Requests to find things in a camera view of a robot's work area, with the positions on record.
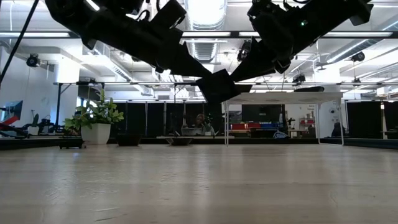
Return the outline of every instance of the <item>wooden floor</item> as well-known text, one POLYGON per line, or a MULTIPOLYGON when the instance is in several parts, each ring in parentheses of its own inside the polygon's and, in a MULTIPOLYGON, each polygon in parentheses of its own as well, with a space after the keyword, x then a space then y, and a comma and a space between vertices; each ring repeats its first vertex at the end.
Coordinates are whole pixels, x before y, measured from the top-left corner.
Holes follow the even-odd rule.
POLYGON ((319 145, 0 151, 0 223, 396 223, 398 151, 319 145))

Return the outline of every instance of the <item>ventilation duct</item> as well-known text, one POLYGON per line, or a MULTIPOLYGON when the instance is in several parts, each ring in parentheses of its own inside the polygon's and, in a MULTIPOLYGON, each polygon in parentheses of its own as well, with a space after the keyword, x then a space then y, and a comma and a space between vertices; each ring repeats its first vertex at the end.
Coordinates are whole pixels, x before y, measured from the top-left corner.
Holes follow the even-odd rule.
MULTIPOLYGON (((222 30, 225 23, 227 0, 184 0, 190 30, 222 30)), ((193 56, 200 62, 211 62, 218 44, 191 43, 193 56)))
MULTIPOLYGON (((373 30, 382 30, 382 31, 397 31, 398 30, 398 15, 393 16, 386 22, 383 22, 381 25, 377 26, 373 30)), ((345 45, 344 47, 338 49, 333 52, 329 56, 327 56, 326 61, 328 63, 336 63, 341 60, 344 60, 348 57, 351 57, 358 52, 371 47, 377 43, 382 41, 382 39, 366 39, 366 40, 353 40, 351 43, 345 45)))

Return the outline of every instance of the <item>white planter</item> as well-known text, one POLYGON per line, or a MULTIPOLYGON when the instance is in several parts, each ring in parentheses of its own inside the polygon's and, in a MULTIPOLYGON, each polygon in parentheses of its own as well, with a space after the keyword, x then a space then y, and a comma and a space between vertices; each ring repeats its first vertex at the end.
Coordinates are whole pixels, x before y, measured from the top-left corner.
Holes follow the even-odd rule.
POLYGON ((93 129, 89 127, 81 128, 81 138, 85 144, 102 145, 106 144, 111 134, 110 124, 92 124, 93 129))
POLYGON ((39 127, 27 127, 27 133, 31 135, 39 135, 39 127))

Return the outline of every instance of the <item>ceiling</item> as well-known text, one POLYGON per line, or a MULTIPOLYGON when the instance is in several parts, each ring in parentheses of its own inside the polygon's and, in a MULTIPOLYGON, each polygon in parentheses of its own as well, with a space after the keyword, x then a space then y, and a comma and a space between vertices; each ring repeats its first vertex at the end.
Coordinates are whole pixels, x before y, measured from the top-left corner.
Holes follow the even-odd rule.
MULTIPOLYGON (((353 26, 350 21, 342 23, 335 30, 341 31, 379 31, 380 25, 389 20, 390 18, 396 16, 398 0, 374 0, 372 1, 376 6, 373 9, 371 21, 367 24, 361 26, 353 26)), ((0 31, 19 31, 21 30, 27 14, 32 5, 32 1, 2 1, 1 12, 0 12, 0 31)), ((224 30, 252 30, 251 23, 246 15, 248 9, 250 8, 251 0, 229 0, 228 6, 226 8, 226 15, 224 21, 224 30)), ((180 24, 179 28, 185 30, 186 23, 180 24)), ((55 22, 43 1, 38 5, 36 12, 30 22, 28 31, 67 31, 59 23, 55 22)), ((214 65, 207 65, 209 69, 214 72, 227 69, 229 72, 239 65, 236 60, 236 53, 243 43, 243 39, 219 39, 222 43, 219 43, 219 47, 216 53, 216 59, 213 62, 214 65)), ((312 62, 308 63, 307 60, 313 60, 318 62, 322 57, 318 55, 327 56, 337 51, 338 49, 344 47, 346 44, 354 41, 354 39, 320 39, 317 44, 307 47, 303 52, 298 55, 298 58, 292 61, 290 68, 285 73, 285 78, 291 81, 291 78, 297 74, 298 71, 306 75, 307 81, 312 80, 312 74, 314 70, 319 69, 317 66, 312 66, 312 62)), ((21 48, 24 46, 29 47, 59 47, 66 52, 70 53, 74 57, 82 61, 82 63, 88 64, 90 67, 88 70, 81 72, 81 76, 91 76, 98 79, 104 79, 108 82, 113 82, 115 79, 115 74, 100 63, 93 63, 93 59, 87 57, 87 54, 83 53, 83 46, 80 39, 25 39, 22 41, 21 48)), ((395 48, 398 47, 398 40, 388 39, 383 40, 365 50, 366 60, 362 63, 358 63, 353 69, 352 62, 341 61, 329 67, 338 67, 340 69, 341 79, 344 82, 350 82, 354 79, 354 76, 359 76, 361 74, 371 74, 376 72, 385 66, 396 63, 398 56, 398 51, 395 48)), ((131 58, 120 52, 117 49, 110 48, 111 60, 117 62, 122 68, 129 72, 135 80, 139 82, 154 82, 156 79, 152 76, 152 68, 143 63, 135 63, 131 58)), ((387 73, 381 73, 370 77, 366 82, 380 82, 386 78, 394 77, 397 69, 390 69, 387 73)), ((247 80, 247 82, 262 82, 264 80, 269 82, 281 82, 284 75, 272 74, 264 78, 255 78, 247 80)), ((367 87, 364 90, 371 90, 374 87, 367 87)))

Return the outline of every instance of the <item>green leaves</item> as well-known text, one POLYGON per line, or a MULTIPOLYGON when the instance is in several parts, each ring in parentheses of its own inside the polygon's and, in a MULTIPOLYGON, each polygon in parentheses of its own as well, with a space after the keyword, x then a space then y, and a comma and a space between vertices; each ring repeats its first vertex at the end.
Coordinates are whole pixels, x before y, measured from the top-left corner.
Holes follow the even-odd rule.
POLYGON ((101 90, 100 101, 93 101, 97 107, 90 104, 87 101, 85 106, 76 107, 77 112, 80 114, 75 115, 72 119, 65 119, 65 129, 74 129, 78 131, 81 127, 92 128, 92 124, 113 124, 120 122, 124 119, 123 112, 116 110, 117 105, 113 103, 113 99, 110 98, 109 102, 105 102, 105 92, 101 90))

